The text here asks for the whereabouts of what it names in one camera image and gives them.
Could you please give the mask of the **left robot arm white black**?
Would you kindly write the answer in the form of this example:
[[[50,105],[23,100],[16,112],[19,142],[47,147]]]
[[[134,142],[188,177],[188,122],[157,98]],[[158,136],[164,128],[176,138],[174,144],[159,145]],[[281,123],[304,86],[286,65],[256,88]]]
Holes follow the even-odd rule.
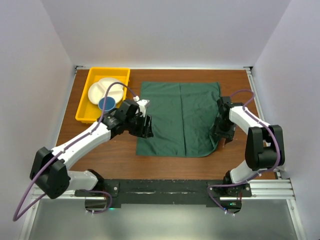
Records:
[[[101,175],[92,169],[71,171],[70,168],[90,151],[125,131],[139,138],[153,137],[152,118],[146,113],[149,105],[146,99],[125,100],[68,142],[52,149],[42,147],[35,154],[30,179],[50,199],[70,190],[99,196],[105,190]]]

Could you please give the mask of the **blue plastic cup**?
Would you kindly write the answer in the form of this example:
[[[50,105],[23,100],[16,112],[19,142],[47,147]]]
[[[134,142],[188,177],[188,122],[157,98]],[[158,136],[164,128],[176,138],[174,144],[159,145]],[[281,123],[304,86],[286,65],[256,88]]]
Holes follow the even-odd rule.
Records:
[[[115,107],[116,107],[116,100],[111,96],[108,96],[106,98],[106,102],[104,97],[100,99],[100,101],[98,102],[98,108],[101,111],[104,110],[105,112],[108,112],[114,109]]]

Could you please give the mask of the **white divided plate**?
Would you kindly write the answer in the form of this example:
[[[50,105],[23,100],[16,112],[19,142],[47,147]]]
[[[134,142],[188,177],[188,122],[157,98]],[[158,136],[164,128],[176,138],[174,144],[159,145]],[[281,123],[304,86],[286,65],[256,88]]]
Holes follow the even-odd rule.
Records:
[[[107,89],[113,83],[120,82],[118,79],[113,77],[101,78],[98,82],[93,83],[88,90],[88,99],[94,104],[98,105],[100,99],[105,97]],[[124,87],[121,84],[115,84],[111,87],[108,92],[108,97],[113,97],[118,104],[124,97]]]

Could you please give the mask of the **aluminium table frame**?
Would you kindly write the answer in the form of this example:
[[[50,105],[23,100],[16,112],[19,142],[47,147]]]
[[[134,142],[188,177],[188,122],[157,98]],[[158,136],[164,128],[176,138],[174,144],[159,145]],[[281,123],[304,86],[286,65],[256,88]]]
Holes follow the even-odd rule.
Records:
[[[41,197],[27,213],[22,240],[89,239],[304,240],[292,183],[279,171],[275,179],[252,180],[251,197],[237,213],[222,206],[125,204],[103,210],[85,207],[77,190],[57,200]]]

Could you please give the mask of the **dark green cloth napkin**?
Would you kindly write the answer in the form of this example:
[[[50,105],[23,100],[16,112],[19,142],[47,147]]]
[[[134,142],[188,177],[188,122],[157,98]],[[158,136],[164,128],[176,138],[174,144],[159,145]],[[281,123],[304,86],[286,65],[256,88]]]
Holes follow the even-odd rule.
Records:
[[[200,158],[217,149],[211,129],[219,114],[218,82],[144,81],[140,96],[150,101],[146,113],[152,118],[153,137],[138,138],[137,155]]]

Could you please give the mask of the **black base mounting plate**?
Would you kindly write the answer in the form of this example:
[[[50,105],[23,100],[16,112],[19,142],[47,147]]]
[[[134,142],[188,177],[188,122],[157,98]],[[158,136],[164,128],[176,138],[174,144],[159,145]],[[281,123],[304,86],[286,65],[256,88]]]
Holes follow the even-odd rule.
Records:
[[[205,179],[106,179],[99,193],[76,190],[75,196],[84,197],[85,207],[94,211],[124,205],[204,205],[239,212],[242,200],[252,196],[250,184],[223,187],[222,183]]]

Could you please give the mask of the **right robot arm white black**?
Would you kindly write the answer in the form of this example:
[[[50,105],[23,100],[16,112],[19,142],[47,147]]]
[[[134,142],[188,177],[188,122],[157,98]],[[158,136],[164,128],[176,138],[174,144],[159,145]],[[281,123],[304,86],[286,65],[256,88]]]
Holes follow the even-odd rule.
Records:
[[[210,130],[211,138],[214,141],[225,139],[225,143],[229,143],[236,127],[247,136],[244,161],[226,173],[222,184],[210,186],[211,189],[222,188],[227,196],[233,197],[248,181],[284,165],[283,129],[261,120],[243,103],[232,102],[229,96],[220,97],[217,106],[218,116]]]

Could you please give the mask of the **yellow plastic bin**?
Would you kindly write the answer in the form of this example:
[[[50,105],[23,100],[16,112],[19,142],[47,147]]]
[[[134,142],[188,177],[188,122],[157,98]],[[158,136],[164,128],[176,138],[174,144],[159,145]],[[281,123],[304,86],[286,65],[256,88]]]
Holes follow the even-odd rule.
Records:
[[[129,83],[130,69],[119,67],[92,67],[88,72],[75,119],[91,124],[101,115],[99,101],[114,82]]]

